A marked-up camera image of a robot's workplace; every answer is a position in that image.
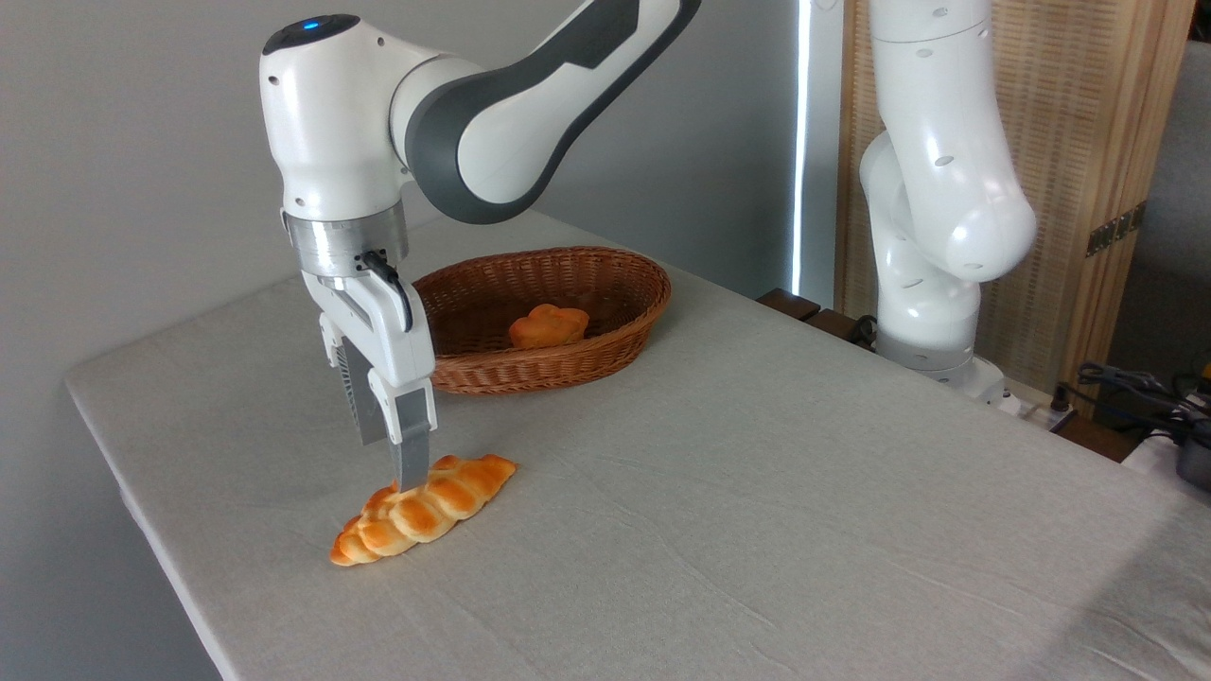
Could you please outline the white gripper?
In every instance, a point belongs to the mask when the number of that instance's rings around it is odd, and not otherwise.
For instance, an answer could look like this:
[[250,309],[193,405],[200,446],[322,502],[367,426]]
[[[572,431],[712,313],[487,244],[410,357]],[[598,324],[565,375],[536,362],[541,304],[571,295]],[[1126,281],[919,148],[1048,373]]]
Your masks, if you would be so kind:
[[360,443],[388,436],[398,491],[423,486],[436,428],[435,351],[417,290],[375,271],[332,280],[303,271],[303,281],[322,310],[325,351],[342,372]]

